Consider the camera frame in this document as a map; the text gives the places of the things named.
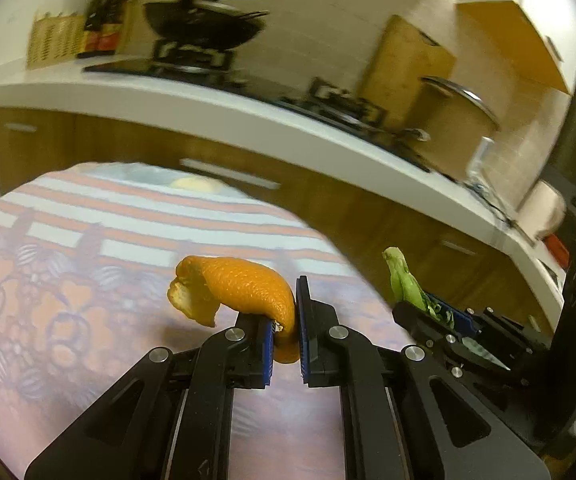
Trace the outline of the orange peel large piece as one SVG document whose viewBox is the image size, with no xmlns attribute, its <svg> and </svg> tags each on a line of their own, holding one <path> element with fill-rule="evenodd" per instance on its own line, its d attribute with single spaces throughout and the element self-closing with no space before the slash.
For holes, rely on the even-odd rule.
<svg viewBox="0 0 576 480">
<path fill-rule="evenodd" d="M 239 258 L 187 256 L 176 266 L 167 299 L 186 318 L 207 327 L 215 325 L 222 306 L 243 314 L 264 315 L 279 326 L 274 336 L 274 360 L 292 364 L 300 359 L 292 290 L 267 266 Z"/>
</svg>

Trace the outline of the black gas stove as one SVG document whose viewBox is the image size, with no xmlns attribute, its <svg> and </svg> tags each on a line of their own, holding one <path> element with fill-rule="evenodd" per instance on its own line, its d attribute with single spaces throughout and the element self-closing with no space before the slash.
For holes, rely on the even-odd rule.
<svg viewBox="0 0 576 480">
<path fill-rule="evenodd" d="M 87 66 L 88 73 L 145 76 L 187 82 L 245 96 L 338 128 L 428 172 L 429 164 L 393 134 L 385 131 L 387 111 L 315 77 L 304 90 L 233 68 L 235 52 L 183 47 L 158 40 L 151 58 L 130 58 Z"/>
</svg>

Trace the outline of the wooden lower cabinets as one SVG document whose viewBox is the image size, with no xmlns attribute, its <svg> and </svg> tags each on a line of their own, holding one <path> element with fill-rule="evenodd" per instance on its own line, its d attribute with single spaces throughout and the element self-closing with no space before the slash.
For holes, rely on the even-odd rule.
<svg viewBox="0 0 576 480">
<path fill-rule="evenodd" d="M 425 205 L 411 181 L 380 178 L 384 195 L 283 162 L 277 158 L 201 139 L 188 133 L 83 114 L 0 107 L 0 190 L 77 162 L 146 162 L 215 177 L 259 200 L 292 212 L 317 229 L 384 298 L 391 295 L 387 272 L 376 262 L 388 246 L 402 249 L 414 276 L 454 307 L 499 315 L 533 326 L 546 336 L 557 323 L 558 306 L 538 286 L 545 271 L 530 278 L 510 255 L 496 223 L 475 233 L 448 211 L 443 197 Z"/>
</svg>

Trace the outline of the wooden cutting board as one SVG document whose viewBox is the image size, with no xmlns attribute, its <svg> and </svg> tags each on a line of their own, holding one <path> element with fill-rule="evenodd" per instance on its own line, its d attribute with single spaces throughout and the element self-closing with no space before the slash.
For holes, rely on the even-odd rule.
<svg viewBox="0 0 576 480">
<path fill-rule="evenodd" d="M 383 128 L 398 129 L 422 87 L 421 78 L 449 78 L 457 58 L 425 32 L 394 14 L 357 87 L 357 95 L 385 110 Z"/>
</svg>

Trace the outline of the black wok on stove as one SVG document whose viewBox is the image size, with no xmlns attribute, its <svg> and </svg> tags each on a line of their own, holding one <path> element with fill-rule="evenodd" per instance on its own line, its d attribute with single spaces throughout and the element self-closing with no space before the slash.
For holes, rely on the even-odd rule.
<svg viewBox="0 0 576 480">
<path fill-rule="evenodd" d="M 180 46 L 228 51 L 253 39 L 265 26 L 267 11 L 243 12 L 222 0 L 147 2 L 145 18 L 161 38 Z"/>
</svg>

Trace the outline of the red label sauce bottle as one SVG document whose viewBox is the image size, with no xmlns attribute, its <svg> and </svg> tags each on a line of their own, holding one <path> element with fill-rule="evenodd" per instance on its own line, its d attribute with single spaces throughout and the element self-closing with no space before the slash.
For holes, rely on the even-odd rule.
<svg viewBox="0 0 576 480">
<path fill-rule="evenodd" d="M 106 0 L 102 31 L 98 40 L 98 52 L 111 55 L 117 51 L 123 28 L 128 0 Z"/>
</svg>

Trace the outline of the dark sauce bottle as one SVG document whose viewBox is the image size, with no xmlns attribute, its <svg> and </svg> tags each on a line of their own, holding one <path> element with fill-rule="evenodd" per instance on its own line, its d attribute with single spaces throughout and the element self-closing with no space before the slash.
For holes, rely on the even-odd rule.
<svg viewBox="0 0 576 480">
<path fill-rule="evenodd" d="M 82 37 L 78 52 L 78 58 L 88 58 L 97 51 L 98 41 L 102 33 L 104 22 L 105 0 L 92 0 L 87 10 Z"/>
</svg>

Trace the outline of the brown rice cooker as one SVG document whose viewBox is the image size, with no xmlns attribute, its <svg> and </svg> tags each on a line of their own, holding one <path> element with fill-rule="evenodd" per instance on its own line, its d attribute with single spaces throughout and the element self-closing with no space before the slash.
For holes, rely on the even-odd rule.
<svg viewBox="0 0 576 480">
<path fill-rule="evenodd" d="M 468 180 L 470 162 L 500 122 L 483 100 L 454 81 L 424 76 L 402 125 L 404 140 L 434 170 Z"/>
</svg>

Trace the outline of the white electric kettle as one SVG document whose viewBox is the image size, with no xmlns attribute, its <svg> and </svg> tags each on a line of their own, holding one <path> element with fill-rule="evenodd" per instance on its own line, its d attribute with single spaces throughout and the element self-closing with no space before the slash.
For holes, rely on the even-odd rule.
<svg viewBox="0 0 576 480">
<path fill-rule="evenodd" d="M 565 213 L 563 195 L 546 181 L 539 180 L 518 210 L 516 227 L 534 245 L 557 231 Z"/>
</svg>

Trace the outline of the green bok choy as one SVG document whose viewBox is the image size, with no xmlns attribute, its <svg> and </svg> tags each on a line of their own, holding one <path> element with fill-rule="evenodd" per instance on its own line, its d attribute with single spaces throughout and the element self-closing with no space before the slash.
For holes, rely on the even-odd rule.
<svg viewBox="0 0 576 480">
<path fill-rule="evenodd" d="M 407 260 L 398 247 L 385 249 L 382 256 L 389 269 L 390 285 L 396 304 L 406 301 L 430 315 L 434 321 L 449 328 L 455 326 L 454 313 L 442 307 L 422 289 L 417 278 L 410 272 Z"/>
</svg>

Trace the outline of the woven utensil basket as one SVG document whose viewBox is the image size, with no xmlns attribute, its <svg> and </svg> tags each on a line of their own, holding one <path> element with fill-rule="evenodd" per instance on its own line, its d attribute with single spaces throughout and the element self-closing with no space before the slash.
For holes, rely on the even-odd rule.
<svg viewBox="0 0 576 480">
<path fill-rule="evenodd" d="M 37 70 L 73 60 L 81 47 L 84 16 L 48 13 L 36 18 L 26 50 L 26 68 Z"/>
</svg>

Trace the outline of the upper wall cabinet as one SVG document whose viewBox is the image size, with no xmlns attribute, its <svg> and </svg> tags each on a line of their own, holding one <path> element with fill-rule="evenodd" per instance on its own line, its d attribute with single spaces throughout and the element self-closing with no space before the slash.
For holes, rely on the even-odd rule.
<svg viewBox="0 0 576 480">
<path fill-rule="evenodd" d="M 457 0 L 516 73 L 568 96 L 576 87 L 576 0 Z"/>
</svg>

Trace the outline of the red dish rack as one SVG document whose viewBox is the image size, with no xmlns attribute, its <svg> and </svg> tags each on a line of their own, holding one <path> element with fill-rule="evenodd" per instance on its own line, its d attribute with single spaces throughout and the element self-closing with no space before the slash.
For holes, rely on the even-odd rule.
<svg viewBox="0 0 576 480">
<path fill-rule="evenodd" d="M 563 270 L 568 270 L 570 266 L 570 252 L 568 248 L 565 247 L 562 240 L 560 240 L 557 235 L 549 234 L 542 239 L 542 242 L 548 249 L 552 258 L 556 260 L 556 263 L 560 266 Z"/>
</svg>

